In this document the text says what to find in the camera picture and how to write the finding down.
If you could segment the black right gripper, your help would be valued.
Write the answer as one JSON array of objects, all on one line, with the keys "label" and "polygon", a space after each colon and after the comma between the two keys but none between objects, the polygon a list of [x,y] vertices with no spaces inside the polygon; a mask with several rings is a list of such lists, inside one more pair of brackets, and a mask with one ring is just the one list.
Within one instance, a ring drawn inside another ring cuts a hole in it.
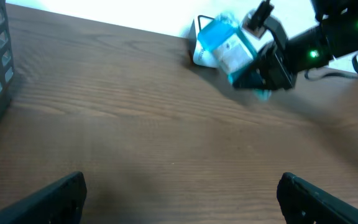
[{"label": "black right gripper", "polygon": [[240,74],[232,79],[235,89],[290,90],[295,87],[296,75],[289,71],[285,57],[277,44],[269,42]]}]

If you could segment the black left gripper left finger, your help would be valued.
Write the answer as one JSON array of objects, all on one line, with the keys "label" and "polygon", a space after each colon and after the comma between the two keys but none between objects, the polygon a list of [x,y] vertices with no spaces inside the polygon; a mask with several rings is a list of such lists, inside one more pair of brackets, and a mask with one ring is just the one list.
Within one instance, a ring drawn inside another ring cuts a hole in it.
[{"label": "black left gripper left finger", "polygon": [[82,172],[73,172],[0,210],[0,224],[79,223],[87,195]]}]

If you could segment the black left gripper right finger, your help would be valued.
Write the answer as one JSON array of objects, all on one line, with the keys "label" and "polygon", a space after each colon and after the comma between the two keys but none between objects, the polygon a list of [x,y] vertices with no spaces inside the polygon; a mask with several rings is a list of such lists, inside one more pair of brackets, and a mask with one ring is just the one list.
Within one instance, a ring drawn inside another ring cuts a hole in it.
[{"label": "black left gripper right finger", "polygon": [[277,185],[277,200],[287,224],[358,223],[358,209],[290,172]]}]

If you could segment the blue mouthwash bottle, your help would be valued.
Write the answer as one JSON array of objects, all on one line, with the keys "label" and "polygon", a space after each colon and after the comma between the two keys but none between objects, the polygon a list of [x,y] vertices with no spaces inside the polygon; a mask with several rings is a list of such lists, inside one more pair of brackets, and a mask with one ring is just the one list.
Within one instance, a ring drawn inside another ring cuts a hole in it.
[{"label": "blue mouthwash bottle", "polygon": [[234,86],[241,79],[257,51],[231,13],[224,13],[202,28],[197,36],[202,48],[212,54],[218,68]]}]

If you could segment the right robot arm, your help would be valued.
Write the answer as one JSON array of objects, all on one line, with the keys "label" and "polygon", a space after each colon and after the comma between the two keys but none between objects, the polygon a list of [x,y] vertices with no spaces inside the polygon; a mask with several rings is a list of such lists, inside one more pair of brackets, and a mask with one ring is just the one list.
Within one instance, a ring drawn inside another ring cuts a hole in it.
[{"label": "right robot arm", "polygon": [[270,31],[265,44],[245,69],[228,80],[235,89],[289,90],[300,72],[321,68],[333,59],[358,55],[358,0],[313,1],[318,25],[289,39],[271,15],[273,5],[262,1],[245,17],[243,28],[256,38]]}]

